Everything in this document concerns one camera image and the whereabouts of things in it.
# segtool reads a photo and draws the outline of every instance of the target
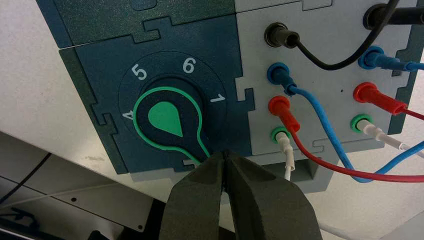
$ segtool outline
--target white table surface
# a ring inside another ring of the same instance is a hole
[[[420,72],[410,108],[424,112]],[[420,141],[424,123],[407,117],[397,138]],[[34,0],[0,1],[0,131],[166,202],[170,179],[134,182],[117,175],[59,56],[58,47]],[[375,171],[397,151],[389,147],[350,153],[358,169]],[[424,160],[412,157],[393,174],[422,174]],[[360,184],[334,174],[325,192],[307,194],[320,221],[380,238],[424,210],[424,184]],[[232,229],[230,206],[220,224]],[[324,239],[340,239],[328,234]]]

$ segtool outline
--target puzzle-shaped panel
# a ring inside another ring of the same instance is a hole
[[[113,140],[116,148],[112,152],[119,152],[126,170],[190,169],[183,165],[185,155],[150,146],[134,128],[135,102],[158,81],[171,81],[169,85],[179,80],[199,90],[205,108],[203,129],[212,151],[231,148],[250,155],[247,111],[253,110],[253,97],[237,101],[234,85],[234,79],[242,75],[236,17],[177,26],[172,26],[169,18],[160,18],[145,22],[144,27],[147,31],[159,29],[161,38],[135,43],[124,36],[75,47],[85,78],[72,79],[76,85],[81,81],[89,84],[96,99],[89,107],[96,119],[94,125],[112,130],[99,132],[100,138]],[[193,69],[187,67],[190,62]]]
[[[201,160],[224,149],[281,174],[285,157],[270,132],[282,124],[267,107],[272,97],[284,95],[281,86],[266,79],[276,62],[288,65],[296,83],[321,101],[347,152],[383,146],[350,129],[358,114],[371,115],[385,132],[402,129],[402,116],[391,118],[370,104],[358,104],[352,92],[369,81],[408,102],[413,73],[364,70],[356,63],[325,71],[296,48],[272,48],[264,41],[266,27],[282,22],[318,58],[338,62],[368,35],[362,18],[378,0],[37,2],[58,46],[75,46],[60,54],[116,172],[134,173],[136,181],[177,181],[193,168],[188,158]],[[399,7],[416,3],[404,0]],[[387,26],[375,44],[387,55],[419,61],[424,43],[417,32],[423,30],[412,29]],[[290,101],[306,147],[336,164],[337,154],[312,107],[302,97]],[[294,156],[292,180],[305,193],[325,190],[332,171],[298,149]]]
[[[170,17],[172,25],[233,14],[233,0],[37,0],[59,48],[131,35],[160,38],[144,22]]]

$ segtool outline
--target plug connector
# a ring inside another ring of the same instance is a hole
[[[297,87],[295,81],[290,76],[290,70],[287,65],[281,62],[276,62],[269,66],[268,71],[266,71],[266,78],[268,81],[274,85],[282,85],[284,92],[289,95],[295,95],[294,92],[289,90],[290,86]]]
[[[290,112],[290,102],[286,97],[275,96],[271,98],[268,103],[268,110],[272,115],[278,116],[287,129],[295,132],[301,129],[301,125]]]
[[[293,49],[300,41],[299,34],[288,30],[281,22],[271,23],[265,30],[264,38],[265,42],[273,48],[284,46]]]
[[[371,82],[359,84],[353,91],[353,98],[359,103],[374,104],[393,115],[398,115],[407,108],[406,103],[381,93],[377,86]]]
[[[358,59],[358,64],[363,69],[389,69],[404,72],[414,72],[424,68],[424,64],[413,61],[401,62],[398,58],[386,56],[383,49],[378,46],[371,46]]]

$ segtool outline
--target white surface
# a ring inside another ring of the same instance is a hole
[[[169,179],[133,182],[117,175],[58,54],[35,1],[0,1],[0,131],[80,164],[149,196],[166,201]],[[423,113],[424,76],[419,73],[410,108]],[[407,116],[395,138],[414,145],[424,122]],[[392,147],[349,153],[360,170],[375,171],[398,153]],[[393,174],[422,174],[417,156]],[[424,210],[424,184],[371,182],[361,184],[335,173],[325,192],[307,194],[317,217],[332,227],[380,238]],[[228,205],[220,223],[232,227]],[[324,234],[325,240],[336,240]]]

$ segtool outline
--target blue cable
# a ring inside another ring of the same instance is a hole
[[[313,109],[315,110],[316,114],[318,115],[319,121],[321,122],[322,127],[324,128],[325,133],[328,136],[328,139],[330,140],[331,144],[333,145],[338,157],[340,158],[341,162],[343,163],[344,167],[347,169],[355,170],[354,166],[352,165],[351,161],[349,160],[348,156],[345,153],[345,150],[342,147],[342,144],[340,143],[339,139],[336,136],[335,131],[333,130],[333,127],[331,126],[329,119],[327,118],[326,112],[324,111],[323,107],[321,106],[318,99],[316,99],[312,94],[310,94],[308,91],[303,90],[301,88],[298,88],[294,85],[288,86],[287,92],[294,93],[294,94],[300,94],[304,96],[309,103],[312,105]],[[406,158],[418,153],[424,149],[424,141],[420,142],[419,144],[415,145],[414,147],[411,147],[410,149],[402,152],[395,158],[393,158],[390,162],[388,162],[386,165],[384,165],[382,168],[380,168],[378,171],[376,171],[376,174],[386,174],[388,171],[390,171],[392,168],[394,168],[397,164],[405,160]],[[373,180],[361,178],[352,176],[353,179],[355,179],[359,183],[369,183]]]
[[[404,62],[396,57],[386,56],[379,46],[370,46],[358,59],[358,64],[363,69],[389,69],[405,72],[424,70],[424,64],[414,61]]]

